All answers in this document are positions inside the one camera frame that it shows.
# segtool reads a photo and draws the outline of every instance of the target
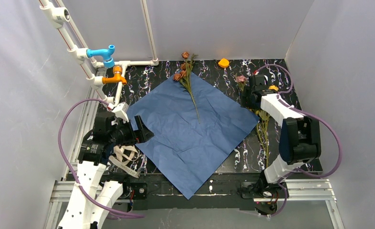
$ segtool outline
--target blue paper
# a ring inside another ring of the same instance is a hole
[[[136,146],[187,198],[203,185],[234,148],[251,132],[258,117],[220,90],[191,74],[192,99],[170,77],[127,111],[155,136]]]

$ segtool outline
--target black marble table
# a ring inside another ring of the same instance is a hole
[[[234,81],[234,75],[244,75],[246,77],[253,74],[255,70],[269,63],[274,63],[286,67],[286,63],[282,59],[277,60],[232,60],[230,66],[226,69],[217,65],[217,60],[196,61],[193,73],[200,78],[222,91],[226,96],[240,102],[239,88]],[[125,77],[128,84],[123,87],[123,95],[121,101],[126,101],[129,105],[134,104],[144,95],[149,93],[161,82],[171,77],[179,70],[182,61],[160,62],[158,66],[132,66],[127,68]],[[264,68],[261,74],[270,77],[270,81],[280,89],[288,89],[290,78],[280,69],[275,67]],[[108,70],[107,77],[112,77],[113,73]],[[103,87],[103,91],[107,96],[114,96],[117,84],[111,83]],[[301,109],[295,90],[289,94],[283,94],[283,98],[296,108]],[[104,107],[100,105],[99,111],[104,111]],[[269,163],[278,155],[280,127],[274,120],[269,121]],[[131,168],[137,170],[140,166],[140,158],[136,160]],[[230,154],[230,156],[215,171],[215,174],[238,174],[238,173],[259,173],[265,168],[265,153],[258,140],[256,130],[254,129]],[[148,173],[150,175],[160,175],[157,167],[148,160]],[[303,166],[304,170],[320,173],[322,167],[319,160],[313,160],[310,164]],[[110,167],[108,173],[121,173],[117,167]]]

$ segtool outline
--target yellow object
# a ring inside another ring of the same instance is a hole
[[[227,68],[229,66],[229,61],[223,58],[219,61],[219,66],[222,68]]]
[[[122,77],[123,69],[120,66],[114,66],[113,67],[113,77],[111,78],[103,78],[102,82],[103,84],[107,83],[118,83],[122,82],[122,84],[127,84],[127,80]]]
[[[275,85],[270,86],[269,89],[270,90],[275,90],[275,91],[279,90],[279,88],[277,86],[275,86]]]

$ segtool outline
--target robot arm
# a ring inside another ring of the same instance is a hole
[[[281,126],[278,157],[261,172],[256,183],[241,185],[241,196],[255,198],[263,197],[265,191],[276,193],[281,190],[277,183],[284,182],[290,172],[321,155],[319,122],[292,110],[275,87],[265,83],[264,75],[249,78],[249,86],[241,94],[241,105],[266,111]]]
[[[140,116],[135,116],[135,121],[138,130],[134,131],[122,109],[114,112],[101,112],[96,115],[93,129],[83,137],[78,156],[77,176],[86,193],[92,198],[96,195],[114,146],[133,146],[136,143],[146,142],[154,136],[143,124]],[[96,201],[104,206],[112,207],[124,189],[126,187],[117,181],[106,181]],[[101,228],[107,214],[107,210],[90,202],[75,184],[58,229]]]

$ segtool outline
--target white wall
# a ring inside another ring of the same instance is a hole
[[[0,229],[40,229],[64,162],[57,132],[88,84],[39,2],[0,1]],[[68,149],[80,117],[63,134]]]
[[[316,0],[286,61],[305,111],[335,128],[344,159],[330,177],[346,228],[375,228],[375,0]],[[322,164],[337,146],[322,129]]]
[[[314,0],[148,0],[160,60],[284,58]],[[139,0],[64,0],[89,48],[115,60],[152,56]]]
[[[116,60],[152,60],[139,0],[63,0],[90,49],[116,50]]]
[[[284,58],[313,0],[148,0],[157,53],[211,59]]]

